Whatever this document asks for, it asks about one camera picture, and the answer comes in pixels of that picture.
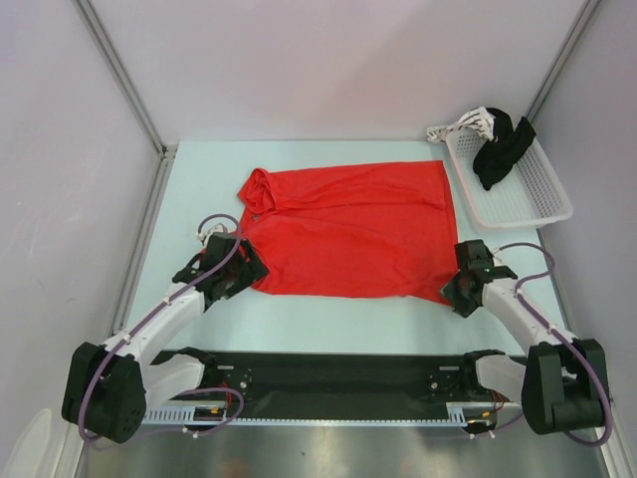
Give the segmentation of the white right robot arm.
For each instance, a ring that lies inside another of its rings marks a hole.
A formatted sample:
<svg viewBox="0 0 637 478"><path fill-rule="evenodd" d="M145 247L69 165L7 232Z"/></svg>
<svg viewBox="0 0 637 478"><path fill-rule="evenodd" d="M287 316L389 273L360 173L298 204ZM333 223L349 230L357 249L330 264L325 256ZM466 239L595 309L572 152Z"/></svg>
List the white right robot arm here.
<svg viewBox="0 0 637 478"><path fill-rule="evenodd" d="M577 443L577 431L599 428L593 446L613 432L605 352L552 323L524 291L530 277L519 277L481 240L455 246L458 271L441 295L463 318L484 309L497 318L526 355L517 362L501 351L467 353L459 374L461 391L471 399L496 392L519 404L538 435L563 433Z"/></svg>

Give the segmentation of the red tank top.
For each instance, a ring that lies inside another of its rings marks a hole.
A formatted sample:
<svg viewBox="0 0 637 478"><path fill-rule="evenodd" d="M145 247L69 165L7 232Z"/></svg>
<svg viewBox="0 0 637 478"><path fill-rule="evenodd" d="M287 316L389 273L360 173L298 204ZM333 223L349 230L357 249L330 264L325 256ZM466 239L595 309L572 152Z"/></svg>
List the red tank top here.
<svg viewBox="0 0 637 478"><path fill-rule="evenodd" d="M237 196L243 235L269 270L256 290L448 303L458 231L442 161L256 168Z"/></svg>

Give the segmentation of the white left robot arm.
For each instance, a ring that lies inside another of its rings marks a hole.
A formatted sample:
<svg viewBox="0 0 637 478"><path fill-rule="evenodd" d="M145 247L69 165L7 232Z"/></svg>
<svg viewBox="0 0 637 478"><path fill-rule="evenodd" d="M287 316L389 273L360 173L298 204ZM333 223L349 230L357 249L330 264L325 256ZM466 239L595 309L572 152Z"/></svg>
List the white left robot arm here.
<svg viewBox="0 0 637 478"><path fill-rule="evenodd" d="M183 329L220 300L265 279L269 270L246 238L210 232L177 271L164 298L130 330L74 351L62 418L88 440L128 441L148 410L182 395L231 395L214 354L193 347L157 358Z"/></svg>

